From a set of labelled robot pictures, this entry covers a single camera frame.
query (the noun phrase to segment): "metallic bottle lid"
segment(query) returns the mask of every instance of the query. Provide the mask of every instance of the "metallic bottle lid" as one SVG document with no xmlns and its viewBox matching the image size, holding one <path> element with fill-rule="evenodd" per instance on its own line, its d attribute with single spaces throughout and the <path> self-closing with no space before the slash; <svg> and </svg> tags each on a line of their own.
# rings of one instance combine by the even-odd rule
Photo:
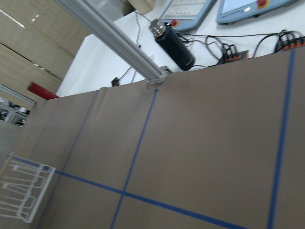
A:
<svg viewBox="0 0 305 229">
<path fill-rule="evenodd" d="M 155 37 L 160 37 L 166 31 L 166 26 L 164 22 L 160 21 L 159 18 L 156 18 L 149 25 L 149 30 L 154 34 Z"/>
</svg>

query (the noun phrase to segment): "metal pole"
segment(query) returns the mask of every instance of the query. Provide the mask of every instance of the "metal pole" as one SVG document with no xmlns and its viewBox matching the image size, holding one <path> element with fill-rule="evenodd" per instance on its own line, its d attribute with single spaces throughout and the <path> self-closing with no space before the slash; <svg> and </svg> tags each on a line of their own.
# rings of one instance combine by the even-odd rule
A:
<svg viewBox="0 0 305 229">
<path fill-rule="evenodd" d="M 164 71 L 152 62 L 112 21 L 87 0 L 57 0 L 79 22 L 152 83 L 164 81 Z"/>
</svg>

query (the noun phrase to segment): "red button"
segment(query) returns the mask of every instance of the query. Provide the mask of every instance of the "red button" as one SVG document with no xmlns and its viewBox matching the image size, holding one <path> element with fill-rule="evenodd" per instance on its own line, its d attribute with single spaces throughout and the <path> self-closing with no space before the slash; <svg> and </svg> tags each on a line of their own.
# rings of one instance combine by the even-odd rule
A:
<svg viewBox="0 0 305 229">
<path fill-rule="evenodd" d="M 170 24 L 171 24 L 171 26 L 177 25 L 177 20 L 176 19 L 172 20 Z"/>
<path fill-rule="evenodd" d="M 265 4 L 267 4 L 267 0 L 257 0 L 257 4 L 258 6 L 264 6 Z"/>
</svg>

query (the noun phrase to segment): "wire basket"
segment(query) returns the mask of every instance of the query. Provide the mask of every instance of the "wire basket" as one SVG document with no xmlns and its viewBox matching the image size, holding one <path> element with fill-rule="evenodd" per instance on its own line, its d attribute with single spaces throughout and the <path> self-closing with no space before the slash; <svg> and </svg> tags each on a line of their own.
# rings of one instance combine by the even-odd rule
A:
<svg viewBox="0 0 305 229">
<path fill-rule="evenodd" d="M 55 170 L 9 155 L 0 175 L 0 216 L 31 223 Z"/>
</svg>

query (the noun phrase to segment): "thermos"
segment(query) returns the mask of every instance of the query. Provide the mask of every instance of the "thermos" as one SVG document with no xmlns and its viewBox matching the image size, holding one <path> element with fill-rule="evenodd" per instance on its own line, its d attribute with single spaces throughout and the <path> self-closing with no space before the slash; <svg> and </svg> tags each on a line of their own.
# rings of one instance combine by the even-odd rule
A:
<svg viewBox="0 0 305 229">
<path fill-rule="evenodd" d="M 166 25 L 156 18 L 151 22 L 149 30 L 154 34 L 156 42 L 182 70 L 187 71 L 194 65 L 194 56 L 179 39 L 171 25 Z"/>
</svg>

